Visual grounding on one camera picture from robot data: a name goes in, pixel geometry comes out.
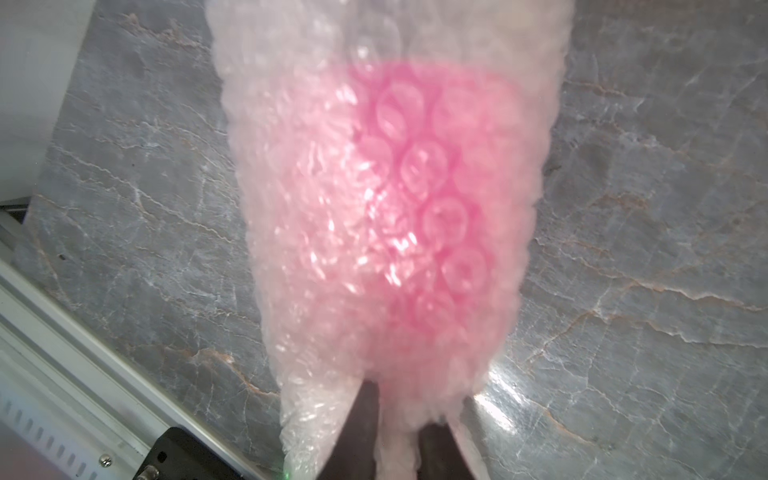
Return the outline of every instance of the air bubble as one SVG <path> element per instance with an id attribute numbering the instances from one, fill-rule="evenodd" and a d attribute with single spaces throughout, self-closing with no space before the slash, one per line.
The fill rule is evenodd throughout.
<path id="1" fill-rule="evenodd" d="M 400 176 L 406 188 L 422 199 L 438 190 L 448 175 L 448 155 L 434 141 L 414 144 L 403 156 L 400 165 Z"/>
<path id="2" fill-rule="evenodd" d="M 456 245 L 464 240 L 469 225 L 469 213 L 455 198 L 440 198 L 424 212 L 422 228 L 426 237 L 438 248 Z"/>
<path id="3" fill-rule="evenodd" d="M 416 299 L 416 321 L 432 329 L 444 329 L 455 322 L 456 308 L 446 293 L 424 292 Z"/>
<path id="4" fill-rule="evenodd" d="M 378 83 L 383 79 L 383 60 L 400 57 L 402 40 L 397 24 L 386 15 L 369 14 L 357 22 L 347 48 L 349 60 L 363 80 Z"/>
<path id="5" fill-rule="evenodd" d="M 394 141 L 404 141 L 408 135 L 406 117 L 390 104 L 376 105 L 376 123 L 384 135 Z"/>
<path id="6" fill-rule="evenodd" d="M 395 82 L 379 97 L 376 120 L 379 128 L 389 138 L 403 142 L 409 136 L 421 131 L 425 109 L 424 95 L 417 87 L 404 82 Z"/>
<path id="7" fill-rule="evenodd" d="M 483 254 L 474 248 L 453 252 L 442 264 L 442 277 L 453 293 L 477 293 L 488 277 Z"/>
<path id="8" fill-rule="evenodd" d="M 355 146 L 353 181 L 363 188 L 376 189 L 389 176 L 392 169 L 392 149 L 381 138 L 366 136 Z"/>

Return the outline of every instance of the marble countertop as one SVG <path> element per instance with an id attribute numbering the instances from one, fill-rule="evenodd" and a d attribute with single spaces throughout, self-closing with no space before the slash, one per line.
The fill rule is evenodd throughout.
<path id="1" fill-rule="evenodd" d="M 99 0 L 15 261 L 278 472 L 202 0 Z M 493 478 L 768 471 L 768 4 L 578 2 Z"/>

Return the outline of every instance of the plastic wrap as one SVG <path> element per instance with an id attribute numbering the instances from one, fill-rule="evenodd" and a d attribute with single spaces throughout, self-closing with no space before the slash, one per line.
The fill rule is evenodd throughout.
<path id="1" fill-rule="evenodd" d="M 364 378 L 378 478 L 415 478 L 413 433 L 483 386 L 516 322 L 572 11 L 209 1 L 293 478 L 322 468 Z"/>

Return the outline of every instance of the screw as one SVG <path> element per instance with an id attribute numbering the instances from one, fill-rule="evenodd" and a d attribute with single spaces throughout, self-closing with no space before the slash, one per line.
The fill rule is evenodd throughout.
<path id="1" fill-rule="evenodd" d="M 152 465 L 147 465 L 134 480 L 157 480 L 160 472 Z"/>
<path id="2" fill-rule="evenodd" d="M 109 465 L 112 465 L 112 457 L 110 457 L 108 453 L 105 453 L 98 458 L 98 464 L 107 468 Z"/>

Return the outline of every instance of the bubble wrap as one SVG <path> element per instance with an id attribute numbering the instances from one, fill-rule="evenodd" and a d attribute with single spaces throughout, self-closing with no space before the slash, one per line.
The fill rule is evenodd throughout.
<path id="1" fill-rule="evenodd" d="M 572 14 L 208 2 L 292 478 L 317 476 L 364 378 L 379 479 L 415 478 L 427 422 L 465 431 L 462 400 L 515 325 Z"/>

